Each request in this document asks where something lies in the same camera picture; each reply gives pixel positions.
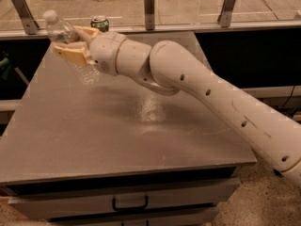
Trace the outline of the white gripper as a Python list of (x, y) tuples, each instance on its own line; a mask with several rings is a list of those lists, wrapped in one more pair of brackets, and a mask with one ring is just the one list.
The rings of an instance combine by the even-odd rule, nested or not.
[(56, 45), (54, 47), (56, 54), (82, 67), (88, 66), (92, 58), (100, 73), (116, 76), (117, 54), (126, 36), (117, 32), (102, 33), (99, 29), (88, 26), (76, 26), (74, 29), (81, 41), (89, 46), (89, 50), (85, 47), (66, 48)]

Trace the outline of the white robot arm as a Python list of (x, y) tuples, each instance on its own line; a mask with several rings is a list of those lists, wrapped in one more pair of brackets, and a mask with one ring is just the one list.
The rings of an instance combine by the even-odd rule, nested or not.
[(273, 169), (301, 186), (301, 125), (222, 79), (175, 41), (150, 46), (116, 32), (77, 26), (79, 40), (55, 52), (78, 66), (123, 75), (162, 95), (183, 91), (245, 138)]

